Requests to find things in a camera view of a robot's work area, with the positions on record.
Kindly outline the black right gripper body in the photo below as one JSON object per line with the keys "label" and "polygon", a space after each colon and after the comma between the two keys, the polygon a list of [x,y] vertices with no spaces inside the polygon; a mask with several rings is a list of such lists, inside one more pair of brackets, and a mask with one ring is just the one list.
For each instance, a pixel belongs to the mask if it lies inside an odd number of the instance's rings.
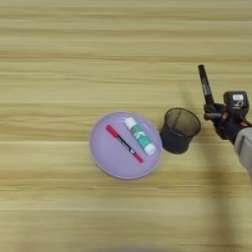
{"label": "black right gripper body", "polygon": [[252,128],[252,124],[240,113],[226,112],[214,121],[214,127],[223,140],[229,140],[234,144],[238,133],[245,128]]}

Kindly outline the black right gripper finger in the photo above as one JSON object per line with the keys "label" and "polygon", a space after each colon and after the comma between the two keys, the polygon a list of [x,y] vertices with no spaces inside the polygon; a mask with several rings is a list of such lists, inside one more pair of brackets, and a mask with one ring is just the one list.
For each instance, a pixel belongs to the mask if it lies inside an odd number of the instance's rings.
{"label": "black right gripper finger", "polygon": [[205,104],[204,110],[206,113],[220,113],[224,114],[226,110],[226,106],[221,103],[215,103],[215,104]]}
{"label": "black right gripper finger", "polygon": [[204,114],[204,119],[205,120],[217,120],[218,118],[221,118],[221,114],[220,113],[205,113]]}

